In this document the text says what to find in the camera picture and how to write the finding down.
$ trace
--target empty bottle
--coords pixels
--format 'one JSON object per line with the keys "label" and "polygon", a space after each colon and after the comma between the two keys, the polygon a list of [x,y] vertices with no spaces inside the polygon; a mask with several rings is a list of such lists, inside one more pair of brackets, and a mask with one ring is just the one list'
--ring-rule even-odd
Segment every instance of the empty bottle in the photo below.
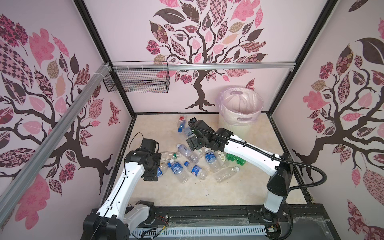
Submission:
{"label": "empty bottle", "polygon": [[240,171],[239,167],[227,167],[227,168],[224,168],[223,170],[221,170],[220,172],[218,172],[215,176],[215,179],[217,182],[222,182],[224,181],[225,179],[228,179],[230,177],[232,177],[233,175],[235,175],[238,171]]}
{"label": "empty bottle", "polygon": [[169,160],[181,158],[180,152],[162,152],[160,163],[169,163]]}
{"label": "empty bottle", "polygon": [[199,157],[194,152],[191,152],[191,150],[189,150],[189,147],[186,147],[185,145],[180,143],[177,144],[176,147],[181,153],[181,155],[186,157],[190,162],[196,164],[199,161]]}
{"label": "empty bottle", "polygon": [[186,115],[184,115],[184,114],[180,115],[179,123],[177,124],[177,127],[178,127],[177,131],[178,132],[182,132],[183,131],[183,129],[185,127],[186,120],[187,120],[187,116]]}
{"label": "empty bottle", "polygon": [[192,132],[190,127],[185,127],[183,129],[183,133],[185,134],[186,137],[192,137],[193,136],[193,132]]}
{"label": "empty bottle", "polygon": [[208,173],[198,165],[193,166],[188,161],[185,161],[184,166],[187,167],[188,171],[191,172],[193,175],[195,175],[197,178],[204,180]]}
{"label": "empty bottle", "polygon": [[157,168],[157,175],[156,177],[160,177],[161,175],[163,175],[167,170],[168,170],[169,166],[165,163],[162,163],[160,164],[160,166]]}
{"label": "empty bottle", "polygon": [[229,161],[222,151],[216,151],[215,156],[216,156],[217,160],[219,161],[222,168],[229,166]]}
{"label": "empty bottle", "polygon": [[209,163],[209,168],[212,172],[217,172],[220,170],[221,166],[218,162],[217,158],[215,157],[215,154],[213,151],[209,148],[204,149],[205,150],[205,159]]}
{"label": "empty bottle", "polygon": [[176,162],[175,160],[171,159],[168,163],[168,167],[172,169],[173,173],[176,175],[177,179],[181,183],[185,183],[186,181],[188,181],[189,176],[184,171],[183,166],[181,166],[179,162]]}

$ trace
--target clear plastic bottle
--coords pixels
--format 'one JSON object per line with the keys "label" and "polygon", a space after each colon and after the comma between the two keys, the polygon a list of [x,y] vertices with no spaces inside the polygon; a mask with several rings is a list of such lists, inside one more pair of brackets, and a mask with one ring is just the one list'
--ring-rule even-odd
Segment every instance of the clear plastic bottle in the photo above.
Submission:
{"label": "clear plastic bottle", "polygon": [[215,179],[217,182],[222,182],[224,181],[225,179],[228,179],[230,177],[232,177],[233,175],[235,175],[238,171],[240,171],[240,168],[239,167],[227,167],[227,168],[224,168],[222,169],[220,172],[218,172],[215,176]]}
{"label": "clear plastic bottle", "polygon": [[183,133],[185,134],[186,137],[193,137],[194,136],[190,127],[185,127],[183,129]]}
{"label": "clear plastic bottle", "polygon": [[163,175],[167,170],[168,170],[169,166],[165,163],[162,163],[160,164],[160,166],[157,168],[157,175],[156,177],[160,177],[161,175]]}
{"label": "clear plastic bottle", "polygon": [[168,163],[168,167],[172,169],[173,173],[176,175],[177,179],[181,183],[185,183],[188,181],[189,176],[186,171],[184,171],[183,166],[181,166],[179,162],[176,162],[175,160],[171,159]]}
{"label": "clear plastic bottle", "polygon": [[209,148],[204,149],[205,150],[205,159],[209,163],[209,168],[212,172],[217,172],[220,170],[221,166],[218,162],[217,158],[215,157],[215,154],[213,151]]}
{"label": "clear plastic bottle", "polygon": [[176,147],[181,153],[181,155],[186,157],[190,162],[196,164],[199,161],[199,157],[194,152],[191,152],[191,150],[189,150],[189,147],[186,147],[185,145],[180,143],[177,144]]}
{"label": "clear plastic bottle", "polygon": [[215,156],[216,156],[217,160],[219,161],[222,168],[229,166],[229,161],[222,151],[216,151]]}
{"label": "clear plastic bottle", "polygon": [[178,132],[182,132],[183,131],[183,129],[185,127],[186,120],[187,120],[187,116],[186,115],[184,115],[184,114],[180,115],[179,122],[177,124],[177,127],[178,127],[177,131]]}
{"label": "clear plastic bottle", "polygon": [[208,172],[205,171],[203,168],[199,167],[198,165],[193,166],[188,161],[185,161],[184,166],[187,167],[188,172],[191,172],[198,179],[204,180],[208,176]]}
{"label": "clear plastic bottle", "polygon": [[161,152],[160,163],[169,163],[169,160],[181,158],[180,152]]}

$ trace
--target wire basket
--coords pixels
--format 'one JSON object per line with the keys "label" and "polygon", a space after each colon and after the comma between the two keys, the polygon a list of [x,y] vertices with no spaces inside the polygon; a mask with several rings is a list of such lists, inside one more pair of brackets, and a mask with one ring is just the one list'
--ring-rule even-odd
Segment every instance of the wire basket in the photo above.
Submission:
{"label": "wire basket", "polygon": [[166,61],[127,61],[113,63],[143,63],[143,65],[115,65],[104,78],[108,92],[168,93],[169,70]]}

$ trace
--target wallpaper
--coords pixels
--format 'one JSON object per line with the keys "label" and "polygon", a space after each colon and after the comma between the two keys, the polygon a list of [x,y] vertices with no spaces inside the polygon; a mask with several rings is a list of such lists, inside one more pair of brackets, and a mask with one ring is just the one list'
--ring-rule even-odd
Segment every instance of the wallpaper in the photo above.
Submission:
{"label": "wallpaper", "polygon": [[[108,6],[102,1],[89,1],[87,6],[113,61],[257,63],[294,61],[324,2],[311,5],[294,1],[284,10],[263,0],[153,0],[150,6],[143,1],[116,0],[108,2]],[[105,19],[109,12],[105,9],[113,6],[118,12]],[[295,13],[308,21],[295,18]],[[106,26],[105,21],[113,22],[112,26]],[[120,31],[123,25],[129,30]],[[288,43],[289,48],[283,47],[282,36],[286,41],[294,38]],[[287,72],[288,69],[170,71],[168,94],[127,95],[136,112],[212,112],[218,111],[215,98],[223,88],[253,85],[265,100],[264,110],[268,110]],[[157,76],[164,74],[166,71],[160,71]]]}
{"label": "wallpaper", "polygon": [[341,239],[384,239],[383,7],[342,1],[274,114]]}
{"label": "wallpaper", "polygon": [[[1,193],[102,64],[73,3],[42,3],[44,9],[34,6],[27,15],[9,3],[0,15]],[[84,218],[100,204],[129,120],[120,96],[98,85],[1,226],[0,238],[80,238]]]}

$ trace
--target white trash can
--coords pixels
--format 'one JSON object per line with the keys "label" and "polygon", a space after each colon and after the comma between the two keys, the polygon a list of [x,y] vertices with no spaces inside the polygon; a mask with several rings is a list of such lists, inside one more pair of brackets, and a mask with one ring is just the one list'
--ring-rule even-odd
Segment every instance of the white trash can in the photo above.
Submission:
{"label": "white trash can", "polygon": [[228,87],[216,98],[219,107],[218,127],[230,130],[242,139],[247,139],[264,106],[259,94],[241,87]]}

